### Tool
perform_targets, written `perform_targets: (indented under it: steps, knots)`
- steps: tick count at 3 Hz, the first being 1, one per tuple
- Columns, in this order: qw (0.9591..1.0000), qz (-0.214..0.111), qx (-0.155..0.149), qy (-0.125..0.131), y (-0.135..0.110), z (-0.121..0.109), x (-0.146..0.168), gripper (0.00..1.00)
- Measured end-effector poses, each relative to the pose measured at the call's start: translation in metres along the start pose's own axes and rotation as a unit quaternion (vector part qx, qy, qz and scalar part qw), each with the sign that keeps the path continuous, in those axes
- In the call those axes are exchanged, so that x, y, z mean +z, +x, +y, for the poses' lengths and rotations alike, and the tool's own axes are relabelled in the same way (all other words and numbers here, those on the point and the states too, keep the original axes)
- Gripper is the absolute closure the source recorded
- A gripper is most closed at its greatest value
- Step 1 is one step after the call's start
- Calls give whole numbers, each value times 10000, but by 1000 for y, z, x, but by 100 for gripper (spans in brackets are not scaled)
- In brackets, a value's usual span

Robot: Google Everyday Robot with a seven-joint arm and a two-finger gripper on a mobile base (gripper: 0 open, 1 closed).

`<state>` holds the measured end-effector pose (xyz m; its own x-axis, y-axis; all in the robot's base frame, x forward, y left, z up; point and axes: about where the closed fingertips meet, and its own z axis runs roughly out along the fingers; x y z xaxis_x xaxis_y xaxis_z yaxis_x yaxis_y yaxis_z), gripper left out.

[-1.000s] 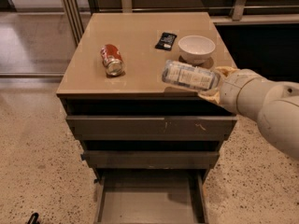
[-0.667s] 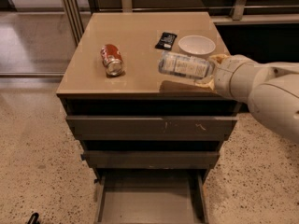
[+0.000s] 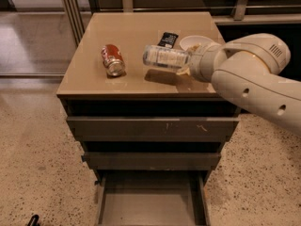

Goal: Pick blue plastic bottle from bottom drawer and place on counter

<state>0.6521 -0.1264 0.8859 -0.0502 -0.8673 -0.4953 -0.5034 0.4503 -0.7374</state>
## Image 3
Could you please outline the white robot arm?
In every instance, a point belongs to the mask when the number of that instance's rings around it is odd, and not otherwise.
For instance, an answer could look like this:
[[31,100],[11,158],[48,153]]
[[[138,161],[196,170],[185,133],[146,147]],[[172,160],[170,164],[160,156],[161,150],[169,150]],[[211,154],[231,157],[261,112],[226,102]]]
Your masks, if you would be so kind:
[[291,52],[271,34],[219,44],[207,37],[180,41],[191,54],[190,74],[212,84],[225,100],[301,136],[301,82],[281,77]]

